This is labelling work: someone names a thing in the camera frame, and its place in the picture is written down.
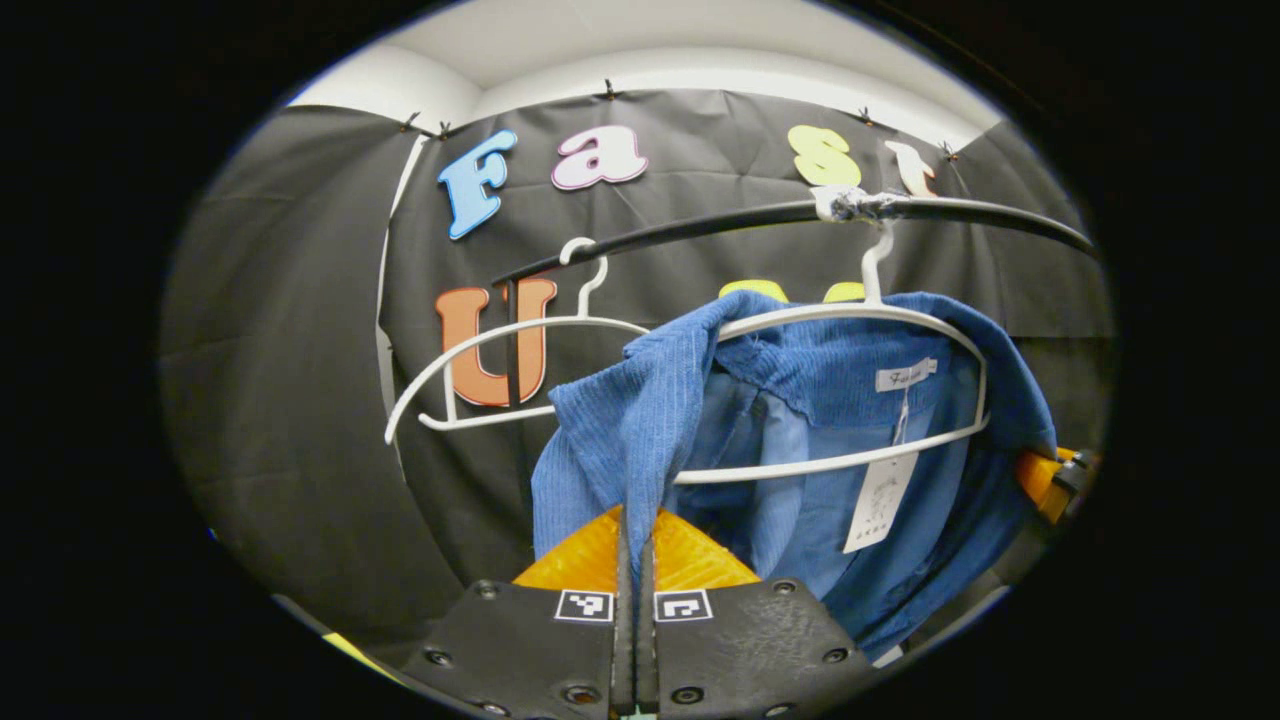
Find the white ceiling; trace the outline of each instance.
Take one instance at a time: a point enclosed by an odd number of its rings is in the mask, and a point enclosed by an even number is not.
[[[768,50],[881,78],[960,115],[995,113],[932,63],[806,0],[470,0],[383,42],[442,63],[481,90],[626,50]]]

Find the blue shirt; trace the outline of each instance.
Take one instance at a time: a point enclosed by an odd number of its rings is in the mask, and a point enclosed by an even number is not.
[[[951,299],[908,293],[886,305],[945,320],[988,363],[991,423],[920,452],[881,542],[844,553],[867,465],[792,478],[673,486],[680,470],[768,465],[886,447],[904,398],[908,442],[974,421],[978,363],[919,325],[806,320],[718,343],[727,322],[786,307],[730,293],[628,343],[625,360],[552,389],[559,429],[534,470],[539,557],[622,503],[632,575],[659,506],[728,547],[762,578],[794,577],[869,656],[919,626],[1007,547],[1034,514],[1012,465],[1052,457],[1048,407],[998,325]],[[876,374],[936,361],[908,389]]]

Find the price tag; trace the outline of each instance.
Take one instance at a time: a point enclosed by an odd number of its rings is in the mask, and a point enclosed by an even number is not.
[[[867,466],[863,489],[858,493],[858,506],[854,507],[854,521],[849,525],[849,538],[845,552],[854,552],[876,544],[888,537],[893,527],[893,515],[906,493],[906,483],[915,470],[919,452],[881,460]]]

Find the hanger hook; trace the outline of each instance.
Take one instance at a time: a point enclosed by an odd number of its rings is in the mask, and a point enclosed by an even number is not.
[[[879,292],[879,269],[877,264],[888,258],[893,251],[893,220],[881,219],[876,222],[881,240],[870,250],[863,254],[863,293],[864,305],[883,305]]]
[[[589,237],[575,237],[573,240],[566,242],[564,247],[561,249],[561,265],[568,265],[568,259],[573,255],[573,251],[586,245],[595,245],[595,241]],[[596,266],[600,269],[596,270],[595,277],[588,281],[582,288],[577,291],[579,318],[586,318],[591,291],[604,284],[604,278],[609,274],[609,259],[602,255],[596,259]]]

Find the blue letter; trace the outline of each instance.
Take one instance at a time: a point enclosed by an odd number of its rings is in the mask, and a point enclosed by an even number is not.
[[[484,186],[498,188],[507,182],[507,161],[498,151],[511,150],[515,145],[516,133],[500,131],[440,170],[436,182],[443,182],[448,188],[449,202],[453,205],[451,240],[461,238],[498,211],[502,200],[485,195]]]

